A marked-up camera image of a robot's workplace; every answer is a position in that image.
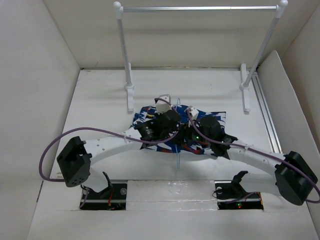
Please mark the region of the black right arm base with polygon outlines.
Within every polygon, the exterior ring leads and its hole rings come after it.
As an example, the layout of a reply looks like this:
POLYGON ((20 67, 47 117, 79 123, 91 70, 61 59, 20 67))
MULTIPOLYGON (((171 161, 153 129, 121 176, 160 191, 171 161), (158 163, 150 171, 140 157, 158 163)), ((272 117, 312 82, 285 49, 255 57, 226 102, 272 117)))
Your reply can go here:
POLYGON ((215 180, 212 197, 217 200, 218 210, 263 210, 259 192, 247 192, 241 186, 248 171, 240 171, 232 180, 215 180))

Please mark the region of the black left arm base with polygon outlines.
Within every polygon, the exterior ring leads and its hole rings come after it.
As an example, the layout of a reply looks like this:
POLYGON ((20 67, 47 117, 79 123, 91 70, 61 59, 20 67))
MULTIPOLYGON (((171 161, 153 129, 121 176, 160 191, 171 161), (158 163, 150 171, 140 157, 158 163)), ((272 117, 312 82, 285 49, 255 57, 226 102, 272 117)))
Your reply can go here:
POLYGON ((124 211, 127 203, 127 181, 112 183, 113 188, 107 187, 101 192, 95 192, 85 186, 82 188, 82 196, 79 209, 84 211, 124 211))

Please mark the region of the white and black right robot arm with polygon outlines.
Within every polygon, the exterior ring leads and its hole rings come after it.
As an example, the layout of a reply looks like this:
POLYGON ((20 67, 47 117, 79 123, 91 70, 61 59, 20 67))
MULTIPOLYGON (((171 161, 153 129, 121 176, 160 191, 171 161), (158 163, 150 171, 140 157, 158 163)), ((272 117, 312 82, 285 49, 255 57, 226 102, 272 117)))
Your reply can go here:
POLYGON ((226 134, 213 116, 204 116, 200 120, 189 116, 188 123, 188 140, 206 145, 215 157, 245 163, 269 175, 263 178, 241 170, 226 186, 216 186, 213 195, 217 199, 231 204, 257 192, 266 192, 301 206, 309 201, 312 190, 320 191, 318 178, 299 153, 268 152, 246 144, 226 134))

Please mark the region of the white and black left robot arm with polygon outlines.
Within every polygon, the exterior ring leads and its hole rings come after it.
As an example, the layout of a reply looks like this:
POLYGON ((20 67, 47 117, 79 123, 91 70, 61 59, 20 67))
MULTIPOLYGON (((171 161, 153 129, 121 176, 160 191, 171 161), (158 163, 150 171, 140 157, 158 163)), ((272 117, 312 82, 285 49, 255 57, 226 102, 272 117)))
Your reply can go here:
POLYGON ((72 137, 57 157, 60 172, 68 188, 86 186, 100 198, 111 194, 111 185, 99 180, 99 174, 91 167, 111 156, 138 150, 141 147, 165 143, 174 138, 181 117, 174 110, 156 114, 154 119, 138 120, 123 133, 108 132, 110 136, 95 140, 72 137))

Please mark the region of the blue patterned trousers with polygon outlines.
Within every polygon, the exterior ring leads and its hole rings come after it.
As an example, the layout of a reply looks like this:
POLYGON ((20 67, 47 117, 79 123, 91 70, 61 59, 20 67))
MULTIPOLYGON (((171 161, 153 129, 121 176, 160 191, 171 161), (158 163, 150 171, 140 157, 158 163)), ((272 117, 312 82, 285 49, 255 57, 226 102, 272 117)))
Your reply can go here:
MULTIPOLYGON (((182 135, 183 135, 183 128, 184 125, 189 122, 188 116, 185 112, 187 106, 186 105, 177 105, 175 107, 175 112, 177 112, 180 115, 180 122, 178 131, 174 133, 174 138, 170 141, 167 141, 165 143, 160 143, 157 145, 149 145, 149 146, 142 146, 142 149, 150 149, 155 150, 157 152, 163 152, 163 153, 180 153, 181 151, 186 151, 193 153, 195 155, 205 155, 209 150, 183 150, 182 149, 182 135)), ((196 120, 200 120, 203 117, 215 117, 217 121, 220 123, 221 128, 224 130, 224 135, 222 141, 215 141, 210 138, 205 137, 200 131, 197 130, 194 123, 191 122, 194 129, 202 135, 204 138, 206 138, 208 141, 221 145, 220 150, 211 150, 211 155, 215 157, 228 157, 227 149, 230 147, 225 145, 224 143, 232 143, 236 140, 235 137, 228 135, 225 133, 225 123, 226 123, 226 112, 225 111, 218 111, 218 112, 204 112, 201 110, 198 110, 198 117, 196 120)), ((144 122, 149 119, 154 119, 156 114, 156 107, 155 106, 144 106, 141 108, 139 113, 134 114, 134 118, 132 121, 133 126, 138 121, 144 122)))

